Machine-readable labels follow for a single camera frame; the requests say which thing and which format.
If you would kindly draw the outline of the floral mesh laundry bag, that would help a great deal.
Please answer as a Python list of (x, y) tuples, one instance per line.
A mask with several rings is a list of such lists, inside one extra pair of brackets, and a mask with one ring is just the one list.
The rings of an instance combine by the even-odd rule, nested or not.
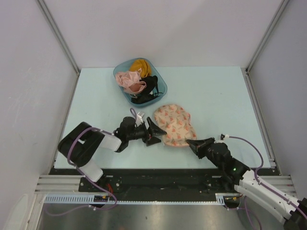
[(165, 145), (171, 147), (186, 147), (187, 139), (196, 140), (197, 134), (190, 123), (190, 113), (177, 104), (166, 104), (154, 112), (157, 125), (166, 132), (162, 136)]

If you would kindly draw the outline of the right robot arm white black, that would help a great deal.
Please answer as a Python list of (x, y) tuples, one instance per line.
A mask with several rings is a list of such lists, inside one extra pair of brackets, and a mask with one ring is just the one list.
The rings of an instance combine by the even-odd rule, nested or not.
[(253, 170), (234, 158), (225, 144), (228, 137), (221, 135), (220, 140), (188, 139), (186, 142), (199, 159), (206, 157), (221, 171), (221, 186), (226, 192), (235, 190), (258, 203), (280, 221), (285, 230), (305, 230), (306, 198), (299, 200), (282, 192), (259, 176), (261, 166)]

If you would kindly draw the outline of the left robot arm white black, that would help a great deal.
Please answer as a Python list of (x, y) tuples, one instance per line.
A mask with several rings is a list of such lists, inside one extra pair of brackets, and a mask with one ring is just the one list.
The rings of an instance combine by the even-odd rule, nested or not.
[(105, 188), (106, 180), (103, 170), (92, 160), (98, 148), (122, 152), (130, 141), (138, 139), (148, 147), (160, 143), (159, 137), (166, 134), (150, 117), (143, 121), (140, 116), (127, 116), (113, 133), (81, 122), (59, 142), (58, 151), (69, 165), (90, 180), (89, 186), (99, 192)]

